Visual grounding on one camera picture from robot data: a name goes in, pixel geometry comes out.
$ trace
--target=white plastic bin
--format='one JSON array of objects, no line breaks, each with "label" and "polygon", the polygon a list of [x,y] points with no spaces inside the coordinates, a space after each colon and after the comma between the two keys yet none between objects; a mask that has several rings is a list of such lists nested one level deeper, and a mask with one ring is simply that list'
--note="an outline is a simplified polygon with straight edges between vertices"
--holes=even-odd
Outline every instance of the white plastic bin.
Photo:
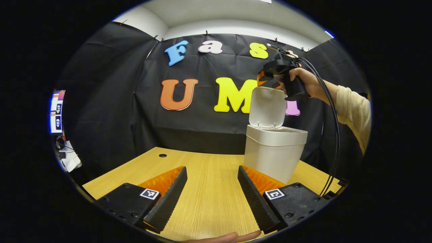
[{"label": "white plastic bin", "polygon": [[243,164],[287,184],[302,155],[307,131],[282,127],[286,95],[281,90],[252,90]]}]

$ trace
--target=trash can lid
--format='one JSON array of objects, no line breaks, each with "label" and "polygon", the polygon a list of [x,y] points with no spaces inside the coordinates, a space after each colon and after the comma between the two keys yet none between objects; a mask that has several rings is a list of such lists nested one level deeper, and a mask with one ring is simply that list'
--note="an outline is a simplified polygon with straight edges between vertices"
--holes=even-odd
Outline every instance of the trash can lid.
[{"label": "trash can lid", "polygon": [[282,90],[255,87],[252,90],[249,124],[256,128],[280,128],[285,119],[285,97]]}]

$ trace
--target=white ceiling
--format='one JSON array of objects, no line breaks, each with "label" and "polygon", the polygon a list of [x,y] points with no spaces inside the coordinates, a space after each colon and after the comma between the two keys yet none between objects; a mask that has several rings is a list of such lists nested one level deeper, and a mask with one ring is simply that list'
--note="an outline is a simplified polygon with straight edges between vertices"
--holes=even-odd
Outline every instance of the white ceiling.
[{"label": "white ceiling", "polygon": [[324,29],[284,3],[259,0],[152,0],[145,7],[171,28],[213,19],[262,22],[299,33],[322,43],[328,40]]}]

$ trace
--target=white wall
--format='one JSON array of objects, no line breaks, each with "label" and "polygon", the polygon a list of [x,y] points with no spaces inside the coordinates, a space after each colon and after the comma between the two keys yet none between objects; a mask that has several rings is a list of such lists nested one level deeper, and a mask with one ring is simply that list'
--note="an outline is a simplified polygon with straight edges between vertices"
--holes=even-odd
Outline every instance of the white wall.
[{"label": "white wall", "polygon": [[161,41],[161,38],[164,38],[164,34],[168,31],[168,26],[158,16],[142,6],[124,12],[113,21],[122,23],[125,20],[127,20],[124,22],[125,24],[140,29],[151,36],[159,35],[156,37],[158,41]]},{"label": "white wall", "polygon": [[279,42],[297,48],[303,47],[305,50],[319,45],[317,42],[287,29],[259,22],[234,19],[207,20],[171,27],[163,38],[168,40],[187,35],[205,34],[206,30],[209,34],[251,35],[271,40],[277,38]]}]

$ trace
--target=wooden table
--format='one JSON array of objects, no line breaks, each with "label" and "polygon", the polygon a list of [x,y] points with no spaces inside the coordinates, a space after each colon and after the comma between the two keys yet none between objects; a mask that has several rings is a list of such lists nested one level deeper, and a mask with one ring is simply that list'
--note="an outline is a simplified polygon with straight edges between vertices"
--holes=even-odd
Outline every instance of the wooden table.
[{"label": "wooden table", "polygon": [[[192,153],[155,147],[83,187],[95,199],[119,185],[133,185],[179,166],[187,168],[187,182],[160,236],[171,240],[203,239],[237,232],[259,230],[237,180],[244,155]],[[299,182],[320,194],[328,175],[302,161],[288,184]],[[336,192],[339,180],[330,190]]]}]

